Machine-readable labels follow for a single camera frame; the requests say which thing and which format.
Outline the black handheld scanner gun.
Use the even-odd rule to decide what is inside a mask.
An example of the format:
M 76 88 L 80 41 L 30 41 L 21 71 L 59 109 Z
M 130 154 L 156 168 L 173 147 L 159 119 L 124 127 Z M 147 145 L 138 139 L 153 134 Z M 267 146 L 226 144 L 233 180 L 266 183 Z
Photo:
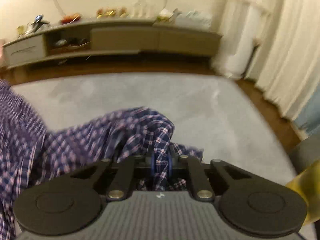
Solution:
M 43 25 L 50 25 L 50 22 L 43 19 L 43 15 L 37 15 L 34 22 L 28 28 L 32 33 L 38 31 Z

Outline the white lace-covered air conditioner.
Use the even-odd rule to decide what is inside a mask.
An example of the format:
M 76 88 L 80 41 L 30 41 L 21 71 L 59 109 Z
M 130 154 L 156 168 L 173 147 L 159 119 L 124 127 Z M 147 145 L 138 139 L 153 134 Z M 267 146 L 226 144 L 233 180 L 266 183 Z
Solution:
M 272 0 L 227 0 L 220 25 L 222 35 L 212 67 L 219 74 L 240 79 L 255 46 L 261 44 L 272 14 Z

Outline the long grey tv cabinet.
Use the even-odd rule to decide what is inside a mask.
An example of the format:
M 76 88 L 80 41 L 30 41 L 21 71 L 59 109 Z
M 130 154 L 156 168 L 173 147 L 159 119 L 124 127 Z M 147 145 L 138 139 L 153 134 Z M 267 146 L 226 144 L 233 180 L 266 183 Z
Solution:
M 221 35 L 146 18 L 105 18 L 49 26 L 3 46 L 8 68 L 83 56 L 145 51 L 214 57 Z

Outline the white box on cabinet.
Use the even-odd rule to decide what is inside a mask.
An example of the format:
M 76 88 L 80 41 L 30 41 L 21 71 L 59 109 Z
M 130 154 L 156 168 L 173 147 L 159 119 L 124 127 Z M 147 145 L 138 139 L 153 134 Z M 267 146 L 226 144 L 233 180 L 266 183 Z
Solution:
M 206 14 L 197 10 L 180 12 L 174 19 L 174 23 L 183 27 L 209 29 L 212 25 L 212 14 Z

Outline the cream curtain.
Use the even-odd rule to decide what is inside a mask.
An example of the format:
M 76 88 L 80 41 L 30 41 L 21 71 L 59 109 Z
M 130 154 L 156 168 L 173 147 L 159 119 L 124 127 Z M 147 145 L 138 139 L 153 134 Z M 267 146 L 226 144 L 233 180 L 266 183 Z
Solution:
M 319 0 L 275 0 L 245 76 L 295 120 L 319 85 Z

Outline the clear glass cups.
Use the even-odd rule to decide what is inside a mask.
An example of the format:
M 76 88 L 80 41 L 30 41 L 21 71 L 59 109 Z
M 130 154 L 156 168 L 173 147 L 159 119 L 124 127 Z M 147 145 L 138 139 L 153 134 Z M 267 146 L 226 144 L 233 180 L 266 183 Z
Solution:
M 138 0 L 130 12 L 131 18 L 152 18 L 153 7 L 145 0 Z

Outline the yellow cup on cabinet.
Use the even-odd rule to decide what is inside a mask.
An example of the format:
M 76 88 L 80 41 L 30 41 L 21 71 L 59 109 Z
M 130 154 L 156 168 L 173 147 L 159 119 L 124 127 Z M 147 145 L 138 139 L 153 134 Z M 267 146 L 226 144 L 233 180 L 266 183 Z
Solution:
M 17 27 L 17 32 L 19 36 L 23 35 L 25 33 L 25 26 L 20 25 L 19 27 Z

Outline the blue plaid shirt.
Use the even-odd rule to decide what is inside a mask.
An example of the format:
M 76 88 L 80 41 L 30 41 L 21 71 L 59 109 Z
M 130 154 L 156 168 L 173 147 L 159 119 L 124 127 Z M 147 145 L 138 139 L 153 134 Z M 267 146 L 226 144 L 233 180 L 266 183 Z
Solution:
M 151 188 L 184 189 L 168 183 L 173 154 L 199 160 L 203 150 L 171 141 L 174 124 L 156 110 L 139 107 L 108 113 L 58 132 L 47 128 L 24 97 L 1 81 L 1 239 L 16 237 L 13 203 L 27 188 L 104 159 L 121 162 L 153 153 Z

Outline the golden ornament set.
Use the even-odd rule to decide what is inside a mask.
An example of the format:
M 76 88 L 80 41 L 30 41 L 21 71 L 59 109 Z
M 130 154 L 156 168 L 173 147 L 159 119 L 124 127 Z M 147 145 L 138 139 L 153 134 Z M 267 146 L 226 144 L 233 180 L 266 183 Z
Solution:
M 103 17 L 127 17 L 127 9 L 121 8 L 100 8 L 97 10 L 97 18 Z

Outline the red fruit plate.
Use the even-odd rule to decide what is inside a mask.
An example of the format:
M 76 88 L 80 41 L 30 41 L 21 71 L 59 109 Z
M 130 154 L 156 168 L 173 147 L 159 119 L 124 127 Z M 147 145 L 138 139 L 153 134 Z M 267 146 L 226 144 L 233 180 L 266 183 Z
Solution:
M 60 20 L 60 23 L 61 24 L 69 24 L 69 23 L 79 21 L 81 18 L 82 18 L 82 15 L 79 13 L 74 13 L 72 15 L 65 15 Z

